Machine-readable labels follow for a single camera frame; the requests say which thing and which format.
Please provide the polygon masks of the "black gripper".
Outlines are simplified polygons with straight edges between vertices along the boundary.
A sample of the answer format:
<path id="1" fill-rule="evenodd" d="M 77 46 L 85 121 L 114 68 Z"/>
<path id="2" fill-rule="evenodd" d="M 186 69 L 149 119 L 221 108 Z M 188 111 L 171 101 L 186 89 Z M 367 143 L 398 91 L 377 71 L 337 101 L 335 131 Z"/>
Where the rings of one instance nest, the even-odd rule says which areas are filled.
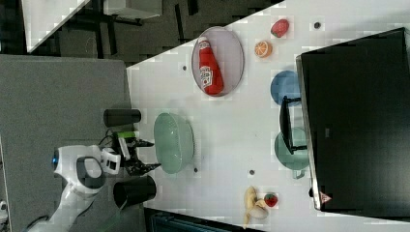
<path id="1" fill-rule="evenodd" d="M 143 139 L 137 140 L 134 137 L 119 137 L 118 143 L 122 155 L 122 166 L 130 176 L 142 176 L 161 166 L 160 163 L 142 165 L 142 161 L 138 158 L 136 152 L 136 147 L 153 147 L 155 145 L 154 143 Z"/>

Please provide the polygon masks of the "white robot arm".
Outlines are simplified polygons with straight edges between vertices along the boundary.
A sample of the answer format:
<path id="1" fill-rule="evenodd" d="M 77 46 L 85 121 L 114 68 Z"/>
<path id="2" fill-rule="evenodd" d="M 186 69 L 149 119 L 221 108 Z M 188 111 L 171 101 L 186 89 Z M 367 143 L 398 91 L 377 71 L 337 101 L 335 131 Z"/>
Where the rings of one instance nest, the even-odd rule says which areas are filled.
<path id="1" fill-rule="evenodd" d="M 23 232 L 69 232 L 76 219 L 89 210 L 103 190 L 109 175 L 125 168 L 131 178 L 118 182 L 113 198 L 118 208 L 128 208 L 156 196 L 155 181 L 148 173 L 158 167 L 145 164 L 136 154 L 137 147 L 154 144 L 134 139 L 131 145 L 118 140 L 119 150 L 99 145 L 73 145 L 58 148 L 53 156 L 53 171 L 66 181 L 58 207 L 52 216 L 38 217 Z"/>

